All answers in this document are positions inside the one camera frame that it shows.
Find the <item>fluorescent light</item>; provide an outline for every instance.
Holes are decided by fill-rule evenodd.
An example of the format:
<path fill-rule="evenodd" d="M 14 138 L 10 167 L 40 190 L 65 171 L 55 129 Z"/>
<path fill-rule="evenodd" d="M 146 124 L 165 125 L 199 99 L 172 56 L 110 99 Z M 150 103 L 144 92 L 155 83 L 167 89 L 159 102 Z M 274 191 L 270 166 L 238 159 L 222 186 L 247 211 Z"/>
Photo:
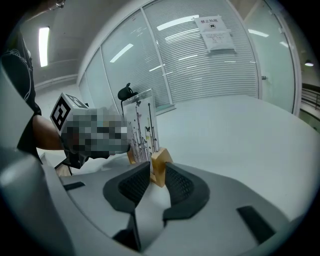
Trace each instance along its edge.
<path fill-rule="evenodd" d="M 194 28 L 194 29 L 190 29 L 190 30 L 186 30 L 186 31 L 183 31 L 183 32 L 180 32 L 180 33 L 176 33 L 176 34 L 173 34 L 173 35 L 169 35 L 165 38 L 165 40 L 171 40 L 173 38 L 178 38 L 184 34 L 188 34 L 188 33 L 191 33 L 191 32 L 196 32 L 196 31 L 199 31 L 199 28 Z"/>
<path fill-rule="evenodd" d="M 280 42 L 280 44 L 282 44 L 283 46 L 289 48 L 289 45 L 286 42 Z"/>
<path fill-rule="evenodd" d="M 154 70 L 156 70 L 156 69 L 158 69 L 158 68 L 161 68 L 161 65 L 160 65 L 160 66 L 156 66 L 156 67 L 153 68 L 153 69 L 150 69 L 149 72 L 150 72 L 150 71 L 154 71 Z"/>
<path fill-rule="evenodd" d="M 194 20 L 194 18 L 199 18 L 199 15 L 192 15 L 192 16 L 187 16 L 187 17 L 183 17 L 183 18 L 177 18 L 175 20 L 171 20 L 167 23 L 164 23 L 160 26 L 157 26 L 156 28 L 161 31 L 161 30 L 164 30 L 164 29 L 167 29 L 167 28 L 170 28 L 172 26 L 175 26 L 175 25 L 178 25 L 178 24 L 181 24 L 181 23 L 185 23 L 185 22 L 191 22 Z"/>
<path fill-rule="evenodd" d="M 117 53 L 116 56 L 114 56 L 112 58 L 112 60 L 110 60 L 111 63 L 114 63 L 117 59 L 119 59 L 126 51 L 128 51 L 132 46 L 134 46 L 133 44 L 129 43 L 126 47 L 124 47 L 121 51 L 119 51 Z"/>
<path fill-rule="evenodd" d="M 309 60 L 307 59 L 304 63 L 304 65 L 308 66 L 308 67 L 312 67 L 314 64 Z"/>
<path fill-rule="evenodd" d="M 173 73 L 173 71 L 171 71 L 171 72 L 169 72 L 169 73 L 165 73 L 165 74 L 168 75 L 168 74 L 171 74 L 171 73 Z M 162 76 L 164 76 L 164 75 L 162 75 Z"/>
<path fill-rule="evenodd" d="M 40 66 L 45 67 L 48 65 L 48 37 L 49 27 L 42 27 L 39 29 L 39 56 Z"/>
<path fill-rule="evenodd" d="M 196 54 L 196 55 L 191 55 L 191 56 L 187 56 L 187 57 L 183 57 L 183 58 L 178 59 L 178 61 L 182 61 L 182 60 L 189 59 L 189 58 L 193 58 L 193 57 L 197 57 L 197 56 L 198 56 L 198 54 Z"/>
<path fill-rule="evenodd" d="M 248 29 L 249 33 L 251 34 L 255 34 L 255 35 L 258 35 L 258 36 L 262 36 L 264 38 L 267 38 L 269 35 L 266 34 L 266 33 L 262 33 L 260 31 L 256 31 L 256 30 L 253 30 L 253 29 Z"/>

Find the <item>white surface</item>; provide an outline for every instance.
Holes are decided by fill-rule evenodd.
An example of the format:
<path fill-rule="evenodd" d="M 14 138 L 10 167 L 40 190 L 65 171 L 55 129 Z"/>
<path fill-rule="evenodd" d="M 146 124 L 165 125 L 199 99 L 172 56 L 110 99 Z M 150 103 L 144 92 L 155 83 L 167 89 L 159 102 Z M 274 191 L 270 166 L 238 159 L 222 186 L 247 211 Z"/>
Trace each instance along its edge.
<path fill-rule="evenodd" d="M 46 160 L 46 164 L 55 168 L 58 164 L 60 164 L 63 160 L 66 159 L 66 154 L 63 150 L 44 150 L 44 156 Z"/>
<path fill-rule="evenodd" d="M 91 93 L 90 93 L 90 90 L 89 90 L 89 85 L 88 85 L 88 82 L 87 82 L 87 75 L 84 73 L 81 80 L 80 80 L 80 83 L 79 83 L 79 91 L 80 91 L 80 94 L 82 96 L 82 100 L 84 103 L 88 103 L 89 105 L 89 108 L 96 108 L 95 107 L 95 104 L 92 100 L 92 96 L 91 96 Z"/>
<path fill-rule="evenodd" d="M 157 116 L 159 144 L 175 163 L 234 178 L 273 203 L 289 220 L 306 212 L 320 178 L 320 135 L 308 124 L 248 96 L 213 97 L 175 106 Z M 128 163 L 126 154 L 90 159 L 78 173 Z M 152 191 L 146 200 L 166 196 L 165 191 Z"/>

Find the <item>person's arm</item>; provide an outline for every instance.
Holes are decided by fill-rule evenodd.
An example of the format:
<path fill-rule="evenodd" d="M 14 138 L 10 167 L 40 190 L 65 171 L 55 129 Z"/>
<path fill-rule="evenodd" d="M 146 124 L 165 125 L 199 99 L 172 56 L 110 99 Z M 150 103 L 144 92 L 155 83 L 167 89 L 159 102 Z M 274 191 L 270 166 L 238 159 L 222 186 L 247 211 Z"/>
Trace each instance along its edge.
<path fill-rule="evenodd" d="M 43 150 L 63 150 L 59 134 L 54 125 L 41 115 L 35 115 L 32 119 L 33 134 L 36 147 Z"/>

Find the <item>hand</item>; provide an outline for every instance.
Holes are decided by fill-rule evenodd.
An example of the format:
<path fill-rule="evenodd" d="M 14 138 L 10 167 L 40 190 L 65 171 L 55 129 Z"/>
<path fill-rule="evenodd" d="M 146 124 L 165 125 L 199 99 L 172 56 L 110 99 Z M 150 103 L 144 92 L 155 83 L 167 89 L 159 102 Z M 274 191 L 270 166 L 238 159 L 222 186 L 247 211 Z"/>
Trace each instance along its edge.
<path fill-rule="evenodd" d="M 60 141 L 66 151 L 85 157 L 106 158 L 130 149 L 127 122 L 107 108 L 75 109 L 68 116 Z"/>
<path fill-rule="evenodd" d="M 57 133 L 51 121 L 41 115 L 32 119 L 32 129 L 36 147 L 43 150 L 63 150 Z"/>

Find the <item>pixelated blurred object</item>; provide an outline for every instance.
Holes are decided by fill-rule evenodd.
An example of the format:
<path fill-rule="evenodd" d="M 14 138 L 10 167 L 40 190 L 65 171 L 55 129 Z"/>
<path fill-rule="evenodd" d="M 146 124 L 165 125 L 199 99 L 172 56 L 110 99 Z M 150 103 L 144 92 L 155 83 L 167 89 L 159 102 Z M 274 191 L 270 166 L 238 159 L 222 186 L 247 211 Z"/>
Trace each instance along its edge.
<path fill-rule="evenodd" d="M 79 169 L 88 157 L 107 159 L 130 149 L 128 123 L 105 107 L 88 108 L 77 97 L 62 93 L 50 119 L 71 167 Z"/>
<path fill-rule="evenodd" d="M 155 100 L 152 89 L 141 92 L 123 102 L 123 113 L 132 134 L 130 162 L 151 162 L 159 150 Z"/>
<path fill-rule="evenodd" d="M 118 99 L 121 101 L 122 115 L 124 114 L 123 102 L 138 94 L 137 92 L 134 92 L 129 86 L 130 83 L 128 82 L 126 86 L 118 92 Z"/>

